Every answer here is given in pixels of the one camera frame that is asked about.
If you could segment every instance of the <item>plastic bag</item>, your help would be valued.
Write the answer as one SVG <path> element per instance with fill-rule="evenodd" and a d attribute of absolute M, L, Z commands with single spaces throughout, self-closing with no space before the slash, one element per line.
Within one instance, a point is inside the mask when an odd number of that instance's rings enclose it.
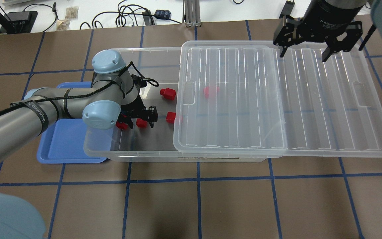
<path fill-rule="evenodd" d="M 70 19 L 57 20 L 57 31 L 68 30 L 70 26 Z"/>
<path fill-rule="evenodd" d="M 65 19 L 76 19 L 76 18 L 78 18 L 78 10 L 79 10 L 79 6 L 66 8 Z"/>

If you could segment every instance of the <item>clear plastic bin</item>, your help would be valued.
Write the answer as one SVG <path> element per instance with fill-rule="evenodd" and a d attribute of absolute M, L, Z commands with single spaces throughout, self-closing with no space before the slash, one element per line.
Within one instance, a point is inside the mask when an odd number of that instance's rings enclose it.
<path fill-rule="evenodd" d="M 301 44 L 284 58 L 270 41 L 190 41 L 182 56 L 179 47 L 118 49 L 160 83 L 141 91 L 159 121 L 114 134 L 89 128 L 85 152 L 145 162 L 382 157 L 382 108 L 364 55 L 354 48 L 323 63 L 325 47 Z M 177 107 L 159 95 L 165 87 L 179 89 Z M 167 111 L 176 112 L 174 127 Z"/>
<path fill-rule="evenodd" d="M 84 142 L 85 153 L 89 156 L 106 157 L 119 162 L 261 162 L 266 157 L 245 158 L 234 154 L 181 153 L 173 145 L 174 125 L 166 122 L 167 112 L 176 111 L 175 100 L 167 100 L 160 95 L 160 89 L 178 89 L 179 59 L 181 47 L 127 48 L 118 50 L 126 63 L 133 61 L 146 77 L 153 78 L 159 87 L 148 85 L 140 95 L 146 107 L 156 106 L 158 121 L 154 128 L 99 130 L 88 127 Z M 133 68 L 131 74 L 137 74 Z M 111 151 L 103 150 L 107 139 L 111 139 Z"/>

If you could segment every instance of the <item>blue plastic tray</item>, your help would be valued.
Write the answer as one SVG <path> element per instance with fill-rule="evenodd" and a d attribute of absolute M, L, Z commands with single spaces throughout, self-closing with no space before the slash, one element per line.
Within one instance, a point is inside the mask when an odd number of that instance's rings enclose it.
<path fill-rule="evenodd" d="M 66 82 L 57 88 L 89 88 L 91 82 Z M 42 133 L 36 158 L 40 163 L 98 163 L 106 158 L 91 158 L 84 152 L 87 126 L 82 119 L 60 119 Z M 111 140 L 102 143 L 110 150 Z"/>

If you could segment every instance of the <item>red block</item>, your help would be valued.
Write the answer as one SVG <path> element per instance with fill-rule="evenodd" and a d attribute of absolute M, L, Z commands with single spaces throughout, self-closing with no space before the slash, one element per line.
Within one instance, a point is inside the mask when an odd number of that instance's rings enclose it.
<path fill-rule="evenodd" d="M 120 128 L 120 129 L 127 129 L 127 128 L 129 128 L 129 125 L 126 123 L 116 122 L 116 127 Z"/>
<path fill-rule="evenodd" d="M 139 128 L 146 128 L 147 127 L 147 121 L 137 118 L 137 127 Z"/>
<path fill-rule="evenodd" d="M 204 94 L 204 96 L 206 97 L 206 99 L 209 98 L 209 86 L 207 86 L 207 87 L 205 87 L 205 88 L 203 89 L 203 94 Z"/>
<path fill-rule="evenodd" d="M 176 90 L 171 88 L 161 89 L 160 94 L 168 100 L 174 100 L 176 96 Z"/>
<path fill-rule="evenodd" d="M 166 122 L 170 124 L 175 123 L 176 113 L 175 112 L 167 112 Z"/>

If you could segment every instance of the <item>red cube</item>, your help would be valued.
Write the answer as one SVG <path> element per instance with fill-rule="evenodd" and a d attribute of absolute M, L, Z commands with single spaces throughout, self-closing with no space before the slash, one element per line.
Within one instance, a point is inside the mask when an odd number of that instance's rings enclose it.
<path fill-rule="evenodd" d="M 170 124 L 175 123 L 176 113 L 175 112 L 167 112 L 166 122 Z"/>
<path fill-rule="evenodd" d="M 176 96 L 176 90 L 171 88 L 161 89 L 160 94 L 168 100 L 174 100 Z"/>
<path fill-rule="evenodd" d="M 137 118 L 137 127 L 139 128 L 146 128 L 147 127 L 147 121 Z"/>
<path fill-rule="evenodd" d="M 129 128 L 129 125 L 126 123 L 116 122 L 116 127 L 120 128 L 120 129 L 127 129 L 127 128 Z"/>

